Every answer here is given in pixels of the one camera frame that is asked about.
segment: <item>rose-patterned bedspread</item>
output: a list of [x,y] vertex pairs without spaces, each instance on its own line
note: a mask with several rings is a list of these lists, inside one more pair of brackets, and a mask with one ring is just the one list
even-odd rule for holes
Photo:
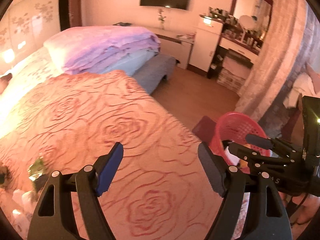
[[[203,240],[218,212],[197,157],[199,139],[122,71],[50,78],[11,110],[0,136],[9,190],[0,205],[11,223],[10,190],[32,190],[27,169],[43,156],[50,172],[77,172],[124,145],[124,158],[99,198],[118,240]],[[73,195],[79,233],[87,237]]]

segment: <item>storage box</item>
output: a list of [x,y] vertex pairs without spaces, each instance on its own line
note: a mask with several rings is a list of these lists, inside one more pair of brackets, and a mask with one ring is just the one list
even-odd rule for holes
[[244,85],[245,79],[233,75],[230,71],[223,68],[219,74],[217,83],[234,92],[238,92],[238,90]]

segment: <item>red plastic basket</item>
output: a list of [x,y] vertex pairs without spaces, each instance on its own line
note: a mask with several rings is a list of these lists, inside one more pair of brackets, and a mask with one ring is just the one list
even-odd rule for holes
[[[244,145],[247,144],[245,137],[249,133],[267,138],[260,125],[247,115],[238,112],[226,113],[218,119],[215,134],[209,144],[209,147],[214,154],[222,156],[228,165],[232,165],[224,152],[222,141],[232,140]],[[269,150],[265,150],[254,145],[252,145],[251,148],[255,151],[259,151],[261,155],[271,156]],[[244,168],[242,171],[248,172],[249,168]]]

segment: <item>silver pin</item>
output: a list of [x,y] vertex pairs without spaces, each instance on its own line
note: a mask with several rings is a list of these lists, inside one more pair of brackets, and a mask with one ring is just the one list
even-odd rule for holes
[[85,166],[83,170],[86,172],[92,171],[92,165]]
[[261,173],[262,177],[264,177],[265,179],[269,178],[269,174],[267,172],[263,172]]
[[238,171],[238,168],[236,166],[230,166],[229,167],[229,171],[231,172],[237,172]]
[[51,173],[51,176],[55,178],[55,177],[58,177],[59,174],[60,174],[59,171],[54,171],[53,173]]

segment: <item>beige curtain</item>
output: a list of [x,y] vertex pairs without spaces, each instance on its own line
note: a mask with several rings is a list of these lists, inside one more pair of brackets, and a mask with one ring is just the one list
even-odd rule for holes
[[270,107],[295,62],[306,24],[305,0],[274,0],[270,28],[236,111],[259,121]]

